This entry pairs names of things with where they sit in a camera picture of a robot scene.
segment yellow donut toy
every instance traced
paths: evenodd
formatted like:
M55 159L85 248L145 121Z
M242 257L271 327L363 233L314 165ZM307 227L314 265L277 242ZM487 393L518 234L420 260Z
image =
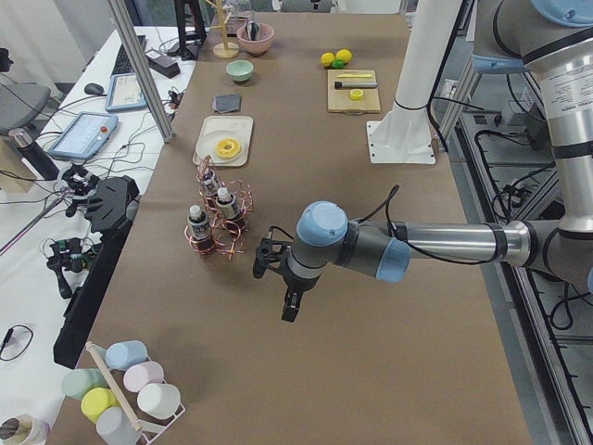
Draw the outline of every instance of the yellow donut toy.
M216 154L223 159L232 159L241 153L241 144L236 139L222 139L216 145Z

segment brown table surface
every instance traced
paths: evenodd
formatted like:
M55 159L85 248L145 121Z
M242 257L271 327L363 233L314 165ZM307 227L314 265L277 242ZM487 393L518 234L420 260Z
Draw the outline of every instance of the brown table surface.
M460 223L446 155L435 166L371 165L365 122L326 111L325 51L352 50L349 68L377 72L391 109L409 32L399 16L258 14L276 37L253 78L233 83L227 60L200 54L90 339L141 339L186 414L160 439L176 444L523 444L524 417L477 267L414 260L389 285L334 266L308 292L294 324L280 319L284 283L251 275L270 224L294 232L312 201L359 217L398 183L392 215ZM214 95L239 93L255 121L246 166L227 182L251 184L246 254L200 258L183 228L198 199L191 158ZM90 364L84 353L81 366ZM103 443L65 400L48 443Z

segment white desk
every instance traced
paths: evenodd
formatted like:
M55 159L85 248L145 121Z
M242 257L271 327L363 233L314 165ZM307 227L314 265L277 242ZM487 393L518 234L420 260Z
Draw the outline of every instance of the white desk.
M177 36L175 28L159 28L160 36L154 27L138 28L138 34L147 37L146 49L157 48L162 42L167 42ZM99 83L107 90L109 76L115 56L120 48L120 38L113 32L107 39L94 60L89 64L81 78L76 82L71 92L63 101L66 105L74 100L85 97L83 89L87 83ZM151 70L157 84L161 98L168 97L171 87L182 91L189 82L194 70L194 61L178 60L181 74L173 79ZM105 98L82 101L67 110L74 113L80 111L105 112ZM130 135L136 131L148 109L119 113L120 123L110 141L97 154L94 161L85 166L94 174L104 177L106 167L118 149L128 142ZM60 112L44 128L44 132L59 131L66 128L73 119L72 115ZM142 129L154 126L152 116L145 116ZM49 147L52 138L39 139L41 146ZM142 159L137 164L116 163L113 170L119 171L136 167L131 170L111 175L127 174L135 179L140 193L143 194L148 186L152 171L157 163L158 154L163 145L163 139L155 127L139 137L134 142L145 143ZM141 146L133 146L126 160L139 159ZM58 167L69 165L56 162ZM42 186L51 189L54 183L44 182ZM0 191L0 202L22 200L36 200L48 195L37 186L33 186L27 194L7 194ZM43 204L8 204L0 205L0 245L4 245L15 233L42 210ZM57 210L64 210L61 204ZM84 237L89 223L77 213L73 218L66 218L63 212L40 221L20 241L0 257L0 335L14 324L25 324L34 332L34 338L27 351L14 362L0 362L0 422L21 413L29 413L46 422L53 424L63 400L60 385L62 378L68 371L63 366L54 364L53 345L64 323L63 313L69 301L60 297L57 280L52 271L45 267L45 257L39 250L40 242L51 237L55 240L73 236ZM72 288L84 280L84 274L65 273Z

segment tablet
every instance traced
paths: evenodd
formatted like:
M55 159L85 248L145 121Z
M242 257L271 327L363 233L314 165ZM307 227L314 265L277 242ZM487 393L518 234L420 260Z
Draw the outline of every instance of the tablet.
M105 111L118 112L146 108L145 95L134 73L114 74L107 90Z
M107 142L118 117L105 113L79 113L47 154L60 159L89 159Z

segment pink cup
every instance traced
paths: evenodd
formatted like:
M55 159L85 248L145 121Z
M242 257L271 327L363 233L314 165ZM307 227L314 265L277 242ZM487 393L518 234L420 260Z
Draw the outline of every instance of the pink cup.
M157 362L135 364L123 375L123 386L130 392L140 392L149 383L162 383L165 379L163 367Z

